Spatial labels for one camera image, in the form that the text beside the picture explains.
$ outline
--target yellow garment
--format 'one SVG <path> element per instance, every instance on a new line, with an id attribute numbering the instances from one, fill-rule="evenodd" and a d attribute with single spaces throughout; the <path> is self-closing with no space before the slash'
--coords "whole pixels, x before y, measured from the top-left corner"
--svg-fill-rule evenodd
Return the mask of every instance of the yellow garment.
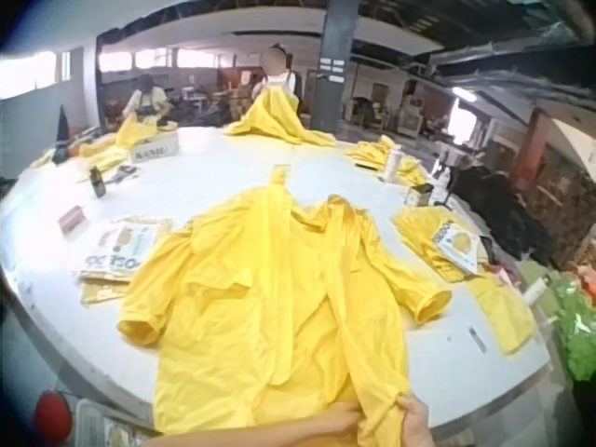
<path id="1" fill-rule="evenodd" d="M 521 347 L 534 332 L 535 320 L 528 306 L 510 286 L 483 271 L 486 252 L 479 252 L 479 275 L 471 276 L 453 264 L 432 241 L 439 228 L 451 220 L 471 231 L 455 213 L 443 207 L 406 208 L 393 218 L 403 242 L 448 282 L 466 281 L 493 328 L 504 354 Z"/>
<path id="2" fill-rule="evenodd" d="M 232 123 L 225 133 L 265 135 L 290 144 L 335 146 L 336 141 L 332 135 L 303 127 L 296 114 L 297 107 L 298 99 L 295 96 L 283 87 L 271 86 L 257 97 L 240 121 Z"/>
<path id="3" fill-rule="evenodd" d="M 47 162 L 49 160 L 51 160 L 52 157 L 54 156 L 54 151 L 55 151 L 55 148 L 53 148 L 53 147 L 46 149 L 46 151 L 44 152 L 44 154 L 42 156 L 37 158 L 31 165 L 29 165 L 29 168 L 37 169 L 37 168 L 41 168 L 42 166 L 46 165 Z"/>
<path id="4" fill-rule="evenodd" d="M 350 146 L 345 150 L 345 154 L 376 170 L 382 170 L 393 146 L 395 146 L 393 141 L 383 135 L 378 142 L 359 142 L 357 145 Z M 410 186 L 427 183 L 427 176 L 421 168 L 420 160 L 413 156 L 403 156 L 397 178 Z"/>
<path id="5" fill-rule="evenodd" d="M 115 144 L 115 133 L 108 133 L 94 142 L 84 142 L 80 145 L 78 153 L 80 156 L 95 156 Z"/>
<path id="6" fill-rule="evenodd" d="M 106 172 L 111 168 L 118 166 L 121 163 L 124 163 L 129 159 L 129 151 L 125 149 L 121 149 L 116 146 L 112 146 L 109 149 L 106 149 L 103 152 L 99 152 L 95 156 L 90 156 L 84 158 L 86 170 L 83 173 L 83 176 L 79 182 L 83 182 L 88 180 L 88 171 L 93 168 L 94 166 L 100 172 Z"/>
<path id="7" fill-rule="evenodd" d="M 115 145 L 123 149 L 130 149 L 143 140 L 157 135 L 160 131 L 170 132 L 178 128 L 173 121 L 169 121 L 166 126 L 159 128 L 157 120 L 157 116 L 148 116 L 143 122 L 139 122 L 135 114 L 130 114 L 115 135 Z"/>
<path id="8" fill-rule="evenodd" d="M 303 209 L 274 174 L 166 237 L 130 283 L 118 329 L 159 342 L 156 428 L 250 427 L 357 399 L 359 445 L 400 446 L 398 304 L 423 323 L 451 293 L 390 257 L 364 210 L 338 196 Z"/>

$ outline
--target finger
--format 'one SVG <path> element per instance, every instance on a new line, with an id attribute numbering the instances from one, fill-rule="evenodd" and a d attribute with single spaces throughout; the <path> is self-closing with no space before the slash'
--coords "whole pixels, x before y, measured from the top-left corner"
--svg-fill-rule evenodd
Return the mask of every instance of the finger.
<path id="1" fill-rule="evenodd" d="M 418 413 L 421 408 L 420 402 L 412 396 L 398 396 L 398 405 L 407 412 Z"/>

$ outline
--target white bottle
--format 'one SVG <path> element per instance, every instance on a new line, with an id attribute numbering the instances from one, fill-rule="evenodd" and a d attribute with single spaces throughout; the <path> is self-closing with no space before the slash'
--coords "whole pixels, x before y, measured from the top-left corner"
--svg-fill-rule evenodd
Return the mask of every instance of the white bottle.
<path id="1" fill-rule="evenodd" d="M 385 163 L 385 170 L 381 175 L 384 182 L 397 183 L 398 171 L 400 170 L 401 160 L 403 159 L 403 152 L 401 152 L 401 146 L 396 145 L 391 148 L 387 155 L 387 161 Z"/>
<path id="2" fill-rule="evenodd" d="M 552 280 L 549 274 L 546 274 L 535 281 L 528 289 L 523 293 L 523 301 L 527 305 L 534 305 L 534 303 L 547 291 Z"/>

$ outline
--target white shirt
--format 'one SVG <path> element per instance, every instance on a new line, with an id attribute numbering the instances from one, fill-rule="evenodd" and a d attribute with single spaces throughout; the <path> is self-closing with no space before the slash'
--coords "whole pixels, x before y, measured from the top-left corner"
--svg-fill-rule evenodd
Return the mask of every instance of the white shirt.
<path id="1" fill-rule="evenodd" d="M 259 86 L 281 86 L 293 94 L 296 87 L 296 75 L 287 71 L 279 76 L 267 76 L 261 81 L 261 84 L 257 84 L 254 88 L 257 89 Z"/>
<path id="2" fill-rule="evenodd" d="M 163 110 L 168 103 L 168 97 L 163 88 L 153 87 L 150 95 L 143 95 L 140 90 L 134 90 L 130 97 L 129 103 L 124 108 L 124 116 L 130 112 L 134 112 L 141 106 L 153 105 L 157 111 Z"/>

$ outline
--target worktable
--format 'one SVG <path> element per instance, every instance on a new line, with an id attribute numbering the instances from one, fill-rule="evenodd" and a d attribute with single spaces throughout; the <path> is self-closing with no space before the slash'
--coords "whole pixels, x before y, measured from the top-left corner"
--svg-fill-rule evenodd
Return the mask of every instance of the worktable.
<path id="1" fill-rule="evenodd" d="M 138 165 L 138 178 L 107 185 L 100 199 L 89 182 L 79 182 L 85 170 L 76 158 L 58 167 L 50 163 L 24 171 L 0 210 L 0 263 L 19 303 L 71 366 L 135 416 L 151 421 L 157 351 L 130 345 L 117 331 L 120 301 L 81 305 L 81 286 L 73 274 L 102 224 L 111 219 L 167 217 L 180 228 L 234 194 L 267 184 L 271 169 L 285 164 L 290 165 L 286 184 L 295 200 L 308 205 L 336 194 L 367 209 L 391 254 L 441 281 L 401 242 L 389 220 L 403 206 L 407 187 L 381 183 L 374 173 L 356 168 L 341 145 L 292 146 L 266 137 L 227 137 L 221 129 L 178 132 L 177 156 Z M 64 236 L 58 220 L 75 205 L 83 208 L 87 221 Z M 469 220 L 455 200 L 452 206 Z M 464 285 L 454 286 L 453 300 L 440 318 L 420 328 L 406 310 L 402 314 L 410 381 L 428 404 L 430 425 L 440 437 L 511 401 L 549 366 L 539 331 L 518 352 L 504 356 Z"/>

